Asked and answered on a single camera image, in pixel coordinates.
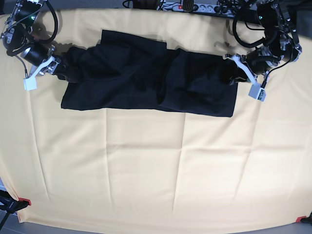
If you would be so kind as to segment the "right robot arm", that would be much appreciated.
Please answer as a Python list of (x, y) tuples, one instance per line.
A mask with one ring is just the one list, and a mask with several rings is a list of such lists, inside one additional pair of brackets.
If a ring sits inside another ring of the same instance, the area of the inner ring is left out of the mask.
[[(32, 35), (33, 25), (43, 6), (52, 14), (54, 30), (47, 39)], [(59, 29), (57, 14), (48, 0), (18, 0), (13, 12), (4, 23), (0, 39), (7, 55), (17, 58), (24, 67), (25, 77), (29, 78), (35, 70), (39, 75), (53, 74), (61, 60), (53, 55), (55, 47), (48, 47), (55, 39)]]

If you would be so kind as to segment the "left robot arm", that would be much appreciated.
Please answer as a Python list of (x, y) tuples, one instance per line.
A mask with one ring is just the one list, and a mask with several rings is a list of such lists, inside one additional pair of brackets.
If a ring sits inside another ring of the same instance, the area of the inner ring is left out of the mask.
[[(245, 18), (254, 4), (257, 6), (256, 16), (262, 26), (264, 37), (253, 43), (247, 43), (239, 37), (237, 23)], [(247, 67), (252, 78), (263, 75), (262, 88), (266, 86), (271, 72), (282, 68), (281, 61), (287, 65), (298, 60), (302, 53), (302, 47), (299, 43), (295, 21), (291, 17), (291, 11), (292, 7), (283, 0), (263, 0), (259, 3), (254, 0), (242, 1), (234, 15), (232, 31), (236, 41), (245, 48), (251, 48), (252, 51), (244, 56), (226, 55), (224, 59), (231, 71), (223, 74), (222, 79), (225, 83), (232, 85), (251, 81), (247, 73), (235, 63), (234, 58), (238, 58), (239, 62)]]

